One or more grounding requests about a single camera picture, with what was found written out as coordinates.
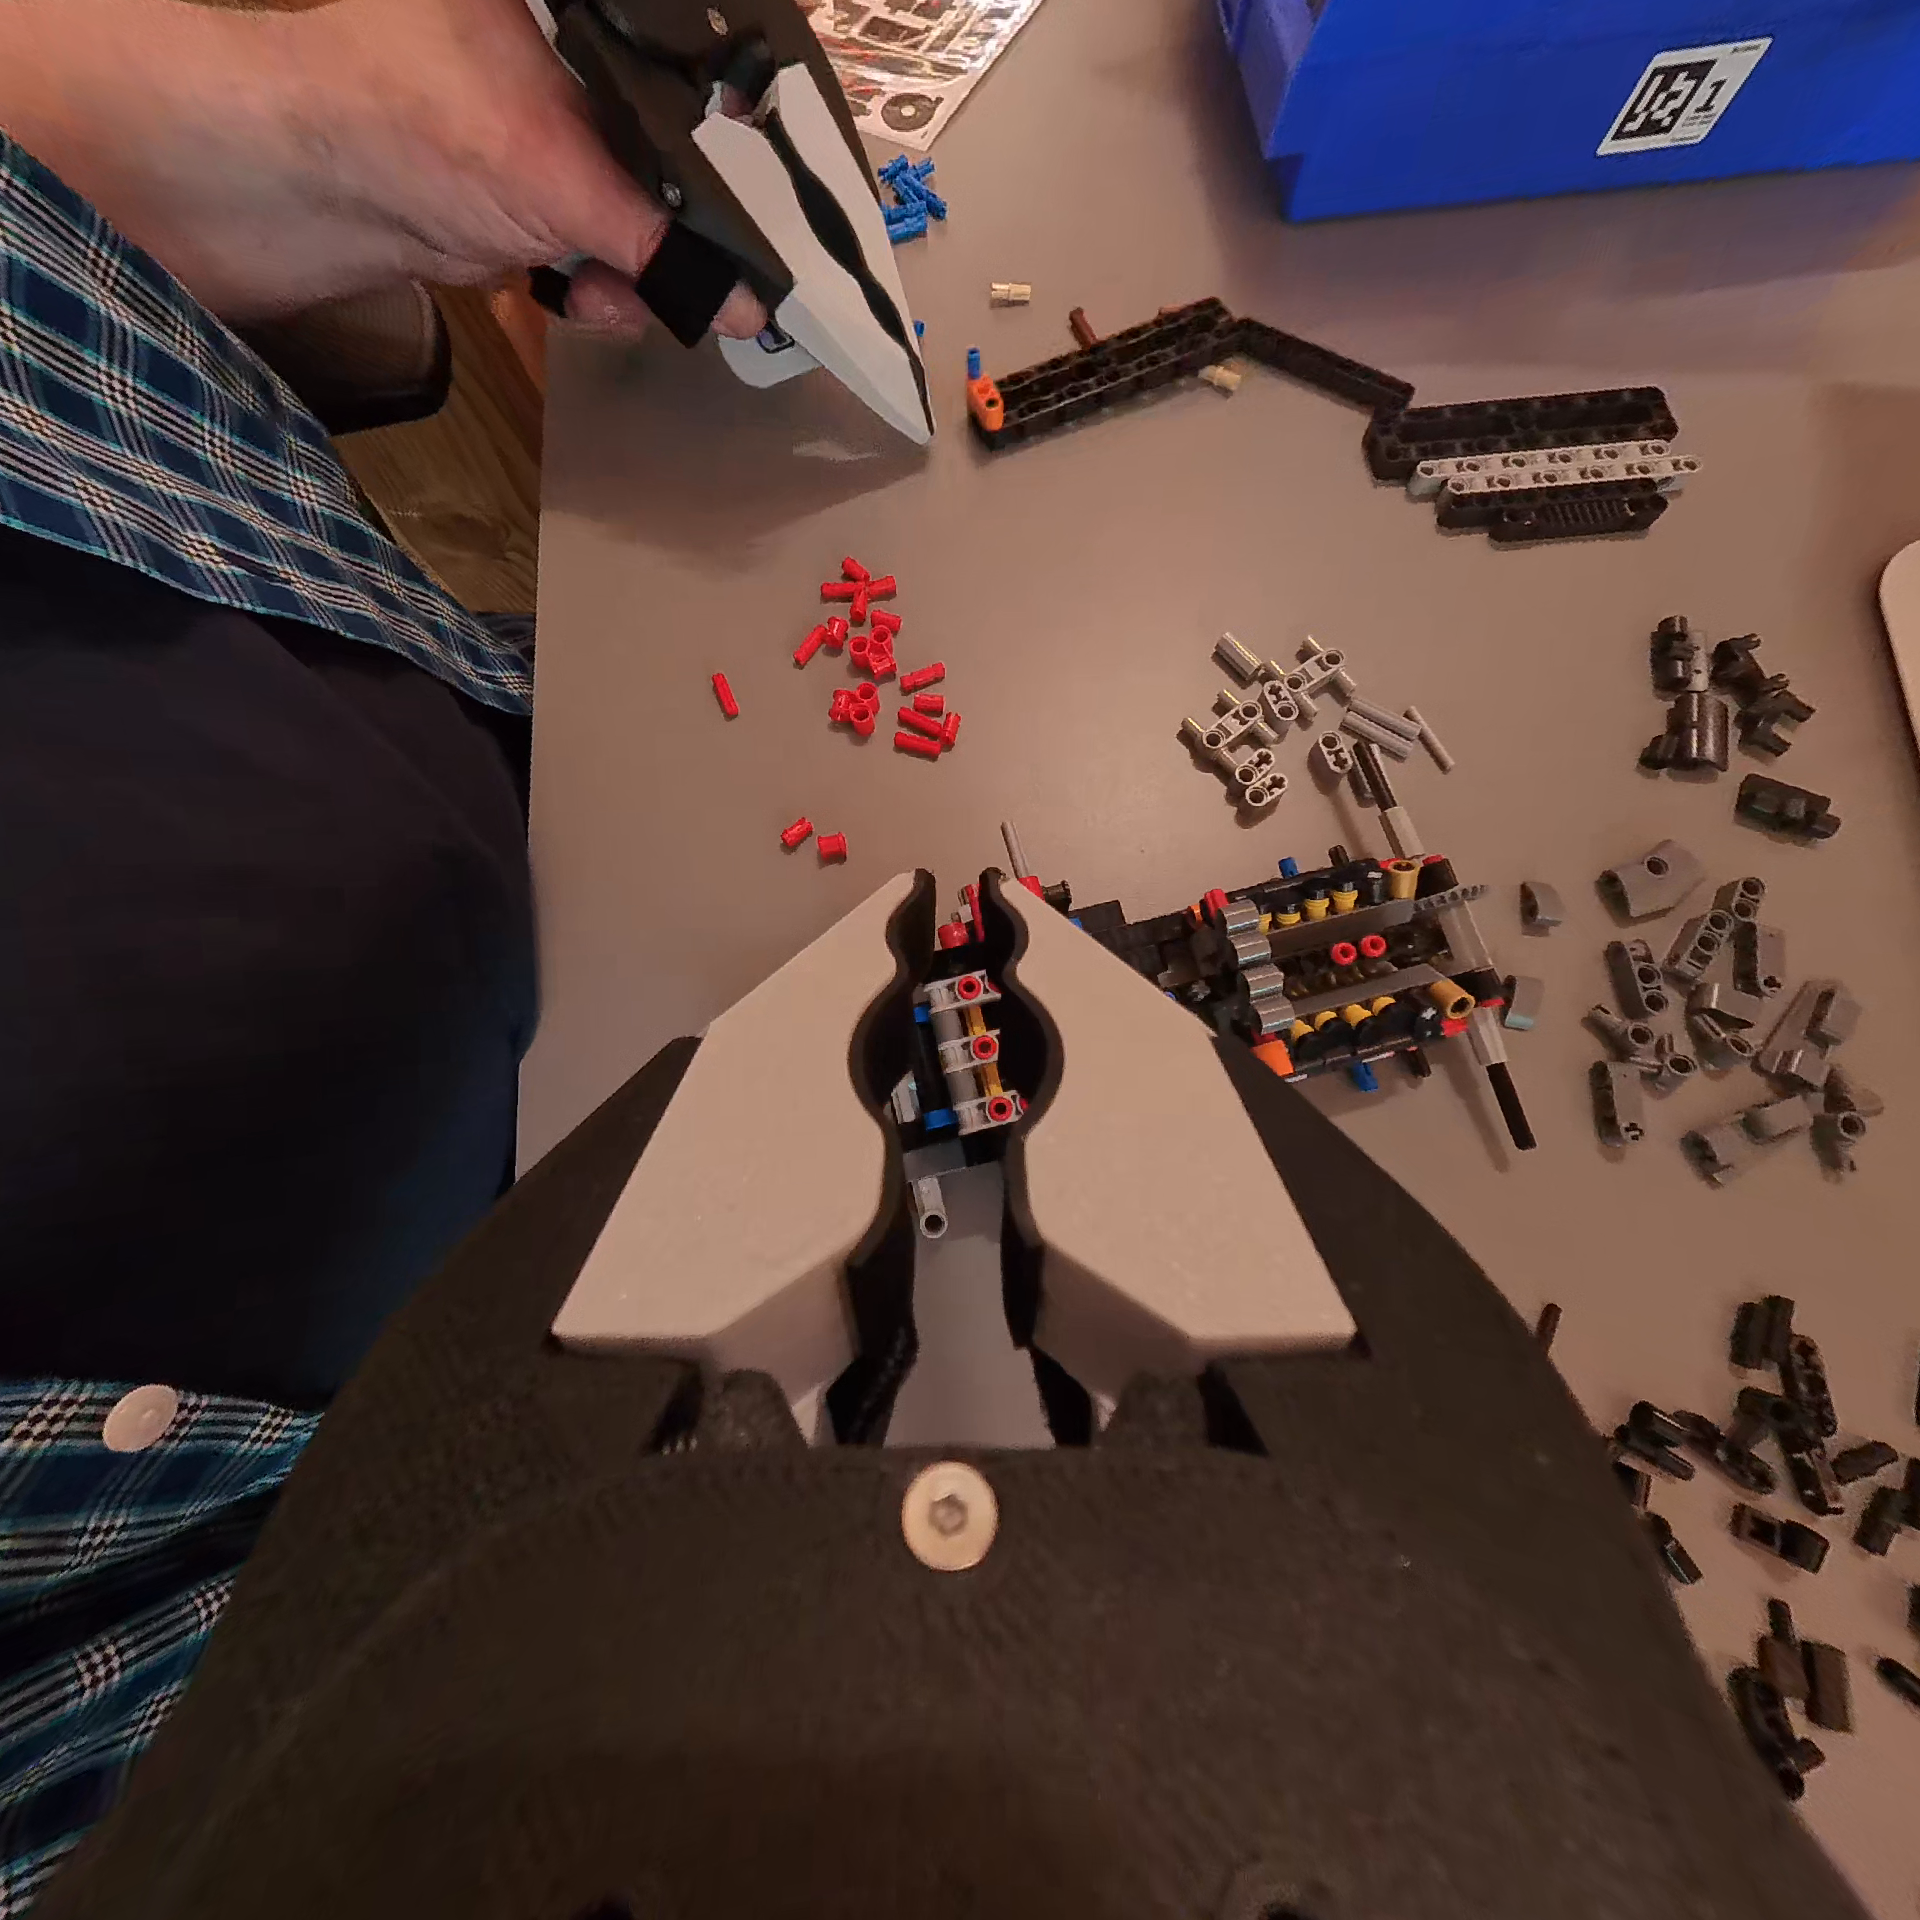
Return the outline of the black ribbed lego beam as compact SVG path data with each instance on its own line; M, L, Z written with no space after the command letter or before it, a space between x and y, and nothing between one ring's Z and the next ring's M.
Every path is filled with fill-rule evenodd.
M1591 489L1530 493L1446 493L1437 525L1480 532L1492 546L1628 540L1649 530L1670 505L1655 485L1607 483Z

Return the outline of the pile of large black connectors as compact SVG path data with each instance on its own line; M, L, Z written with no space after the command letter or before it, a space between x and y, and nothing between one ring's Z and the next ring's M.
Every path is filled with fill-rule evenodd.
M1732 799L1740 827L1800 846L1824 846L1839 833L1828 794L1772 771L1818 709L1770 668L1760 635L1712 640L1689 617L1666 615L1647 638L1647 668L1665 717L1637 757L1645 774L1718 780L1751 760Z

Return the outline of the person's dark trousers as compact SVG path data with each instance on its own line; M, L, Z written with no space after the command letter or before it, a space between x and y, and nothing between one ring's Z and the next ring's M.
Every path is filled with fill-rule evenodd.
M492 1208L530 728L5 532L5 1380L313 1410Z

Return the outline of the pile of red lego pins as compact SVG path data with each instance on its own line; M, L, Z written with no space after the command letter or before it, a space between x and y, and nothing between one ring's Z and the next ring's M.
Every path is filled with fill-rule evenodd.
M837 660L842 676L828 694L828 728L852 742L870 742L884 721L891 722L890 745L898 757L939 760L960 742L961 715L945 697L946 666L900 666L903 617L896 609L900 583L845 557L832 579L820 586L821 617L791 653L795 668L813 660Z

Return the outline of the lego car chassis assembly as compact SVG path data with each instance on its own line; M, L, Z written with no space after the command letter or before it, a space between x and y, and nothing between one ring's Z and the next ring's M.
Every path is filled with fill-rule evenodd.
M1516 986L1479 934L1480 889L1460 883L1446 855L1334 847L1318 867L1285 859L1273 878L1135 920L1117 900L1079 900L1070 883L1032 874L1018 843L1007 851L1015 883L1287 1084L1334 1075L1377 1092L1388 1067L1426 1079L1432 1057L1462 1043L1511 1143L1535 1147L1505 1046ZM1036 1072L1001 1034L1003 994L987 961L983 893L967 886L936 930L909 1069L887 1103L911 1181L997 1163L1024 1118Z

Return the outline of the white book stand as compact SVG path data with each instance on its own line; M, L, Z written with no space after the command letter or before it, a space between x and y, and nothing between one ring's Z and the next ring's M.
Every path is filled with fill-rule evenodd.
M1913 751L1919 751L1920 731L1919 581L1920 543L1909 541L1885 565L1877 581L1877 606Z

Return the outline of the person's left forearm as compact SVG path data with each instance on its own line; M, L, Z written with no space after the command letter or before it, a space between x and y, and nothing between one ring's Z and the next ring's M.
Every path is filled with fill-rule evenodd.
M188 283L262 250L287 20L208 5L7 2L2 122L119 232Z

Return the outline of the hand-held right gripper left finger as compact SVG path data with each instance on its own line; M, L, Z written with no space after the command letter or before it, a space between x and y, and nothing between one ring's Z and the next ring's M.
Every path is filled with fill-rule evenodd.
M893 1094L917 1060L934 878L886 881L710 1022L559 1307L553 1339L825 1395L880 1446L919 1356L919 1232Z

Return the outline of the long black lego frame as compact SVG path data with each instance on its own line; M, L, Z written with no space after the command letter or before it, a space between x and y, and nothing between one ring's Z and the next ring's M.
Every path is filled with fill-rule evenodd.
M1236 316L1221 300L1197 300L1104 337L1099 350L1073 350L1034 369L991 377L1007 413L1020 421L1018 447L1196 378L1203 369L1231 356L1216 344L1230 318Z

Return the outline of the pile of small black connectors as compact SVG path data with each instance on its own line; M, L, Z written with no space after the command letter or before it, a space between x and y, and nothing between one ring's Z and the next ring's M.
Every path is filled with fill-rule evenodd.
M1843 1431L1825 1354L1795 1325L1792 1300L1742 1301L1729 1361L1739 1381L1726 1416L1637 1400L1607 1442L1614 1477L1674 1588L1692 1590L1703 1570L1656 1494L1699 1474L1735 1494L1726 1532L1772 1571L1824 1571L1839 1528L1874 1561L1917 1540L1917 1455ZM1809 1637L1787 1598L1763 1599L1753 1653L1723 1691L1742 1740L1792 1805L1825 1766L1818 1737L1854 1730L1850 1657Z

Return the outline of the person's plaid shirt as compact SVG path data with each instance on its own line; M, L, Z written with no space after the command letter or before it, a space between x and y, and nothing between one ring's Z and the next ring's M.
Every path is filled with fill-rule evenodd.
M381 646L529 722L529 662L371 525L250 344L10 136L2 188L5 532ZM119 1801L333 1396L2 1362L5 1917Z

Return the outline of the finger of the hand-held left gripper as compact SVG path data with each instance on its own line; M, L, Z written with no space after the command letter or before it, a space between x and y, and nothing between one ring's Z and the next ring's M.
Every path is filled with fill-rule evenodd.
M789 278L772 323L887 428L928 447L934 414L896 256L872 181L830 115L779 108L753 128L717 113L695 143Z
M776 323L853 393L924 393L924 350L872 173L810 69L772 90L772 144L800 205L782 244L793 288Z

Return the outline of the lego sticker sheet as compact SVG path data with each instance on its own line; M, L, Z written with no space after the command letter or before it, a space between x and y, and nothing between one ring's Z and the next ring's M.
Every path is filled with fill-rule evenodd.
M1039 2L803 2L855 129L928 155Z

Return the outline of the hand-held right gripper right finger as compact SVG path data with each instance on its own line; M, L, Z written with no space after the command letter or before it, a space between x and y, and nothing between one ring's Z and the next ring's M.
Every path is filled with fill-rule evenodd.
M1001 1301L1055 1446L1142 1375L1357 1338L1254 1115L1291 1091L1018 881L980 927L1029 1078L1001 1159Z

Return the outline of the person's left hand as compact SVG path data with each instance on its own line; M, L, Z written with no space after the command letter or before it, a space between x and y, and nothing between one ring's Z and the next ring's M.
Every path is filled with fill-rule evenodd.
M229 92L242 157L198 297L257 321L387 283L570 267L564 318L637 337L666 210L606 148L529 5L251 11Z

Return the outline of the pile of light grey connectors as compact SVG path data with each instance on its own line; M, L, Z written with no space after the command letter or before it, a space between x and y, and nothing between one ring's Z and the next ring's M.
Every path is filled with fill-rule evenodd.
M1213 644L1224 686L1213 709L1179 721L1175 740L1218 788L1239 824L1271 818L1297 781L1352 788L1364 808L1393 809L1393 771L1417 759L1458 768L1417 709L1366 700L1345 652L1304 640L1292 657L1262 656L1227 633Z

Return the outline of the tagged blue plastic bin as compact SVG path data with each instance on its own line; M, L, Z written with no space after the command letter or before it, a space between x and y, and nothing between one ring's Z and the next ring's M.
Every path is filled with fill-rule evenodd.
M1218 2L1297 222L1919 155L1913 2Z

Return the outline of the pile of grey lego connectors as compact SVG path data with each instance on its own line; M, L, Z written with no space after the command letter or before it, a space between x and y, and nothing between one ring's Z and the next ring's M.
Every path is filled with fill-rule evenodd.
M1598 898L1618 927L1573 1028L1591 1050L1580 1103L1599 1155L1625 1165L1689 1092L1716 1092L1732 1108L1676 1140L1705 1187L1787 1147L1809 1150L1831 1184L1856 1179L1885 1119L1853 1060L1865 1004L1846 976L1800 968L1766 880L1712 881L1692 850L1663 840L1603 870Z

